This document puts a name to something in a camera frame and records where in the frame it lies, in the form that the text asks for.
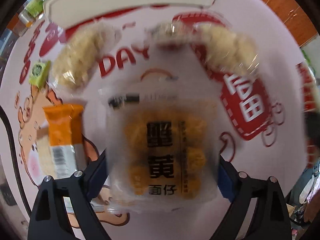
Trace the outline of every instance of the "barcode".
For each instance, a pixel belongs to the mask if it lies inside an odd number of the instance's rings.
[[[52,147],[53,160],[55,164],[56,174],[58,179],[68,176],[68,166],[65,159],[64,150],[62,147]]]

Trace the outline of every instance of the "metal screw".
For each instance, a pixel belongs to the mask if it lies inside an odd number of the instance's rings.
[[[76,171],[73,175],[74,175],[75,177],[79,178],[79,177],[82,176],[82,174],[83,174],[82,171]]]
[[[51,176],[50,175],[47,175],[44,177],[43,179],[45,182],[48,182],[49,180],[51,180]]]
[[[276,183],[278,180],[276,177],[271,176],[270,177],[271,182]]]
[[[247,175],[245,172],[243,172],[243,171],[239,172],[239,177],[240,177],[240,178],[245,179],[247,176],[248,176],[248,175]]]

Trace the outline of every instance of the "cartoon illustration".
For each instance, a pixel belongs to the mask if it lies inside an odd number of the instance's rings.
[[[104,200],[106,205],[109,203],[109,199],[111,198],[110,189],[108,186],[104,185],[100,191],[100,197]],[[110,212],[97,212],[96,213],[98,219],[102,223],[107,223],[113,226],[121,227],[126,225],[130,220],[130,214],[112,214]],[[73,228],[80,228],[79,223],[76,219],[76,216],[72,213],[68,214],[68,218],[70,224]]]
[[[20,91],[16,94],[16,97],[14,99],[14,108],[17,109],[20,103]]]
[[[36,131],[46,124],[46,118],[42,107],[56,106],[62,104],[62,100],[57,98],[54,91],[46,86],[39,91],[35,86],[31,86],[31,93],[25,99],[23,106],[18,109],[18,120],[20,123],[19,143],[24,168],[32,181],[37,186],[41,183],[41,167],[38,160],[38,152],[36,148]],[[95,161],[99,157],[99,153],[95,145],[87,138],[83,137],[84,151],[88,157],[88,163]],[[111,198],[110,189],[104,186],[98,196],[106,205]],[[114,226],[124,226],[129,222],[129,213],[111,214],[110,212],[96,213],[100,222],[108,223]],[[79,228],[78,221],[74,214],[68,214],[71,226]]]
[[[31,93],[25,99],[23,109],[20,106],[18,110],[18,120],[20,123],[20,131],[18,134],[19,143],[21,146],[21,158],[25,170],[36,186],[30,173],[37,174],[40,171],[35,165],[34,150],[36,147],[36,131],[46,122],[44,106],[56,106],[62,104],[61,99],[57,99],[52,89],[46,85],[41,91],[36,86],[31,86]]]

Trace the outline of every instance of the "transparent plastic bag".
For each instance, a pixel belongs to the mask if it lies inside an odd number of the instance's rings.
[[[80,27],[54,61],[49,84],[61,92],[81,92],[97,61],[116,43],[115,30],[103,21]]]
[[[108,211],[168,212],[215,198],[216,104],[188,99],[175,86],[149,80],[114,95],[100,90],[107,105]]]
[[[250,37],[216,24],[199,25],[197,30],[202,33],[206,61],[212,70],[256,78],[259,59]]]
[[[148,41],[161,48],[179,48],[185,44],[200,42],[201,36],[193,27],[181,21],[163,22],[146,30]]]

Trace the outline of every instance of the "person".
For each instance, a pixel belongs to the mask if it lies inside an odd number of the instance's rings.
[[[303,215],[303,220],[305,222],[312,222],[317,216],[320,210],[320,190],[311,199],[310,203],[307,204],[306,210]]]

